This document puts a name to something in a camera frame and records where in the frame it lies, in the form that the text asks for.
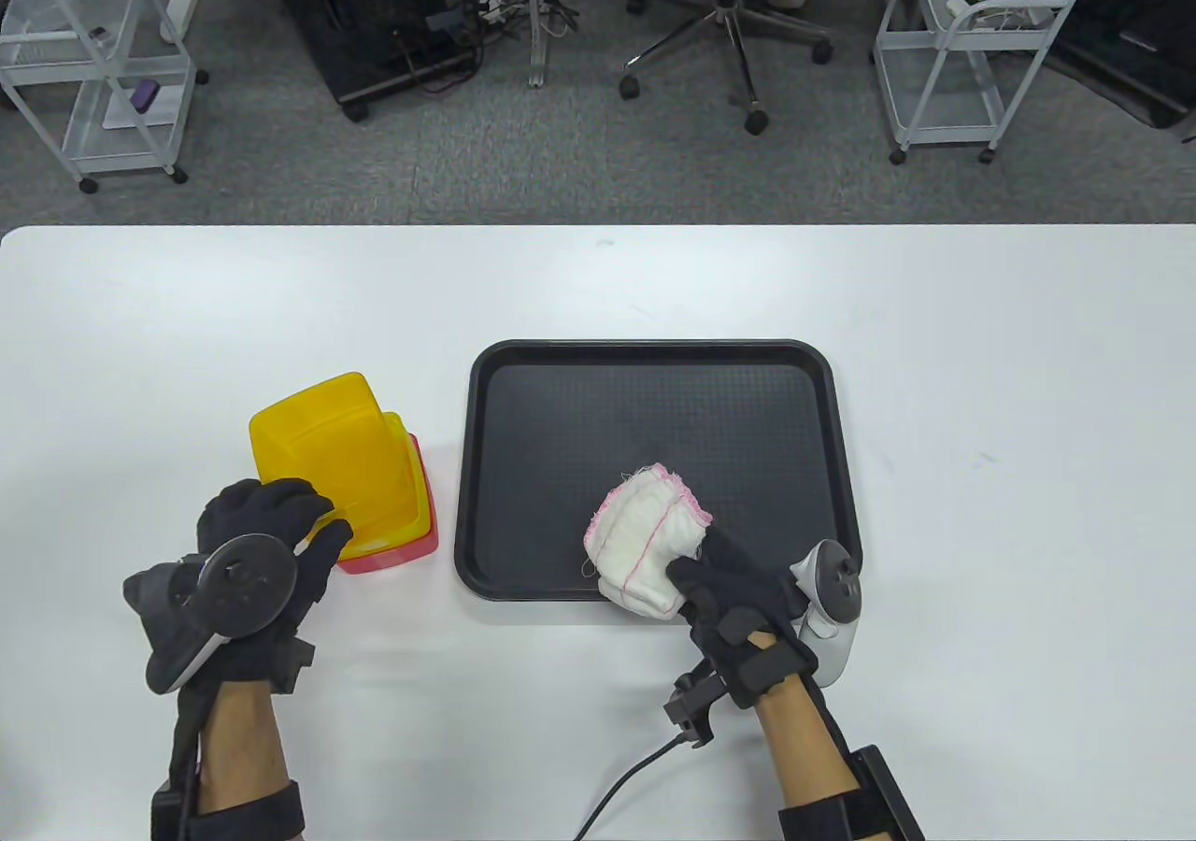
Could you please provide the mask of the person's right hand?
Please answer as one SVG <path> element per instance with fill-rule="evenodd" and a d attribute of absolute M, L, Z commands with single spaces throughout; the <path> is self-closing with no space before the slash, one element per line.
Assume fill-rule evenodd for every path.
<path fill-rule="evenodd" d="M 799 668 L 810 665 L 793 628 L 793 602 L 781 577 L 753 563 L 720 528 L 708 528 L 698 553 L 675 557 L 665 571 L 682 595 L 692 644 L 727 684 L 748 688 L 743 670 L 755 654 L 764 653 L 750 641 L 756 633 L 791 650 Z"/>

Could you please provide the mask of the person's left hand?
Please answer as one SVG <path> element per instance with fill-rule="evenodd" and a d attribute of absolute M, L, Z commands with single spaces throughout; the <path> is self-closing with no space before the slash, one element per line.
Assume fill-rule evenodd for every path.
<path fill-rule="evenodd" d="M 196 526 L 201 554 L 239 536 L 273 536 L 293 555 L 295 586 L 277 618 L 214 650 L 188 688 L 266 682 L 275 694 L 294 691 L 299 671 L 315 659 L 315 646 L 298 636 L 299 626 L 325 595 L 332 568 L 353 540 L 349 522 L 332 520 L 332 501 L 317 494 L 307 479 L 268 483 L 240 479 L 206 504 Z"/>

